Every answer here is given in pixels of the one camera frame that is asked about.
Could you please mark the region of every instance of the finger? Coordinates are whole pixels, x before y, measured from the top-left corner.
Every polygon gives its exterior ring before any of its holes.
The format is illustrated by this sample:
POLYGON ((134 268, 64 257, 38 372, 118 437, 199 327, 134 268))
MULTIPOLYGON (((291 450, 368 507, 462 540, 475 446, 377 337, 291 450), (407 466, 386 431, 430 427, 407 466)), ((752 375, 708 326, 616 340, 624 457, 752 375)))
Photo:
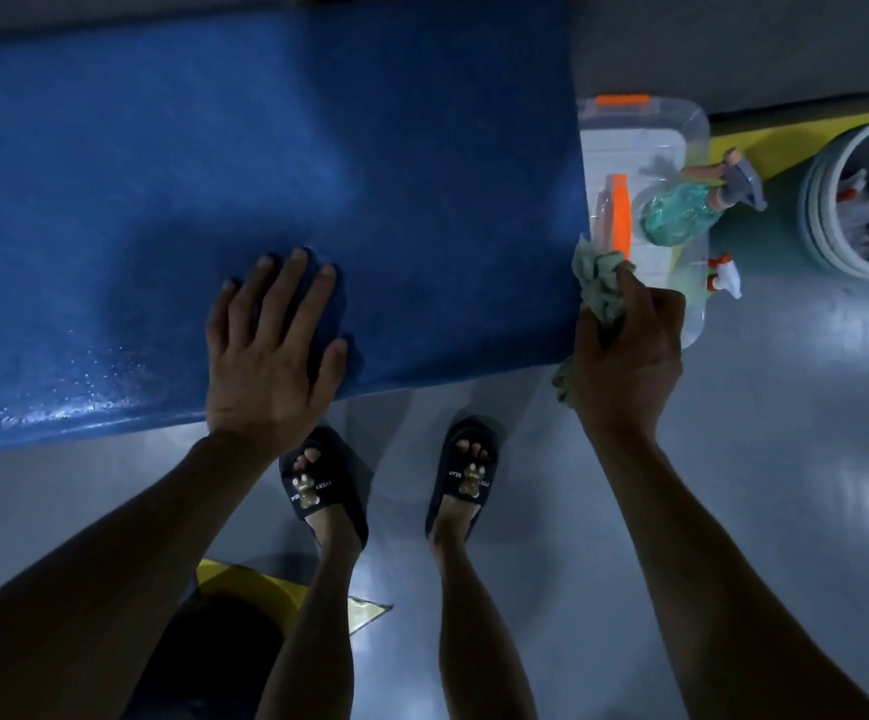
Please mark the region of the finger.
POLYGON ((626 267, 617 267, 618 286, 624 298, 624 327, 620 338, 651 328, 657 324, 657 314, 651 303, 651 293, 626 267))
POLYGON ((244 349, 251 342, 254 334, 251 332, 251 316, 254 312, 255 303, 264 292, 267 280, 274 270, 274 258, 263 255, 254 266, 248 279, 231 301, 228 308, 228 330, 230 333, 228 343, 231 346, 244 349))
POLYGON ((344 381, 344 372, 347 367, 348 342, 344 338, 336 338, 324 351, 317 381, 314 382, 311 398, 308 402, 311 409, 315 410, 319 416, 331 406, 334 395, 337 394, 341 382, 344 381))
POLYGON ((285 348, 307 357, 314 331, 331 299, 336 280, 337 270, 334 265, 324 265, 311 283, 305 299, 298 306, 298 312, 294 315, 291 327, 284 337, 285 348))
POLYGON ((221 286, 221 292, 217 294, 211 311, 208 313, 208 322, 205 323, 204 332, 208 338, 208 358, 215 362, 228 347, 228 306, 237 293, 237 284, 234 280, 225 280, 221 286))
POLYGON ((678 290, 651 289, 651 301, 658 323, 668 332, 671 345, 677 353, 681 352, 681 329, 684 327, 684 313, 688 302, 678 290))
POLYGON ((276 347, 281 343, 281 331, 284 328, 284 315, 291 299, 297 292, 308 266, 308 251, 296 247, 284 263, 274 284, 264 296, 258 321, 258 341, 265 345, 276 347))
POLYGON ((595 359, 601 353, 601 338, 597 318, 591 309, 582 304, 574 325, 574 355, 579 359, 595 359))

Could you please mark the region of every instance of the green liquid spray bottle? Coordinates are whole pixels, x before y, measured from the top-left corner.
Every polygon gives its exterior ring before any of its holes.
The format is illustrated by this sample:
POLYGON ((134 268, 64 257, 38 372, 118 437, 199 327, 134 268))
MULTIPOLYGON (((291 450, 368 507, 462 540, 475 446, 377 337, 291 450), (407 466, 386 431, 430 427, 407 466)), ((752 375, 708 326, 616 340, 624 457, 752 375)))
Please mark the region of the green liquid spray bottle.
POLYGON ((691 241, 721 218, 735 204, 745 203, 759 212, 767 204, 761 191, 761 178, 743 154, 729 148, 719 164, 685 167, 687 180, 716 180, 722 184, 684 182, 657 194, 644 205, 641 229, 654 245, 672 248, 691 241))

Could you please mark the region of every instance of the blue gym mat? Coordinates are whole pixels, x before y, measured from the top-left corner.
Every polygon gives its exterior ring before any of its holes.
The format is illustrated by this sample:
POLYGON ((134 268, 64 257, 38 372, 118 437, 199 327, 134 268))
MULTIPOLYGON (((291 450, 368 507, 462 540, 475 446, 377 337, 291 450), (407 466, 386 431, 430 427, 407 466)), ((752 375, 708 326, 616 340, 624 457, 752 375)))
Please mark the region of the blue gym mat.
POLYGON ((0 447, 203 418, 261 253, 336 263, 342 396, 570 350, 562 0, 351 0, 0 41, 0 447))

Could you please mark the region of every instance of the plastic storage box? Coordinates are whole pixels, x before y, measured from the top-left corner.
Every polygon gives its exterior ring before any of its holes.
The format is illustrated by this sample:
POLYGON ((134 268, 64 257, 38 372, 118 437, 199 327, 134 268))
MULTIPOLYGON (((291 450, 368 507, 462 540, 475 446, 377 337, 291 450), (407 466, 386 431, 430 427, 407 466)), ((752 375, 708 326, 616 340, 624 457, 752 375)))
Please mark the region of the plastic storage box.
POLYGON ((652 288, 679 290, 687 300, 681 346, 701 335, 707 301, 708 233, 683 247, 658 247, 644 237, 640 216, 658 192, 680 181, 682 167, 708 164, 711 132, 696 104, 648 95, 599 95, 577 102, 591 237, 608 252, 604 205, 610 175, 627 174, 631 197, 631 262, 652 288))

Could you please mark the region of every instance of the slide sandal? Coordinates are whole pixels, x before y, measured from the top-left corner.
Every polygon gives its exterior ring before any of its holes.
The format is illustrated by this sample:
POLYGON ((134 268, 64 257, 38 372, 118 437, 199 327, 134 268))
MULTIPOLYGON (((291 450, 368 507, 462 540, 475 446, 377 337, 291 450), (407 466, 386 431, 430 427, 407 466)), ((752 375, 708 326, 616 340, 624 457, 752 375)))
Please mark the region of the slide sandal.
POLYGON ((361 547, 368 544, 368 521, 357 498, 355 481, 344 464, 337 437, 327 427, 316 427, 305 443, 280 460, 281 482, 291 499, 294 514, 304 520, 311 514, 331 505, 340 505, 355 526, 361 547), (301 470, 294 464, 306 449, 313 447, 321 453, 315 462, 301 470))
MULTIPOLYGON (((482 508, 488 501, 491 485, 494 483, 495 472, 498 469, 498 438, 483 422, 469 417, 452 426, 441 447, 441 461, 434 481, 434 493, 428 507, 428 519, 425 521, 425 536, 430 536, 431 526, 441 509, 441 498, 456 497, 469 503, 475 503, 482 508), (478 459, 470 451, 462 452, 457 443, 467 440, 469 445, 479 444, 487 451, 488 459, 478 459)), ((471 520, 468 536, 475 527, 482 511, 479 510, 471 520)))

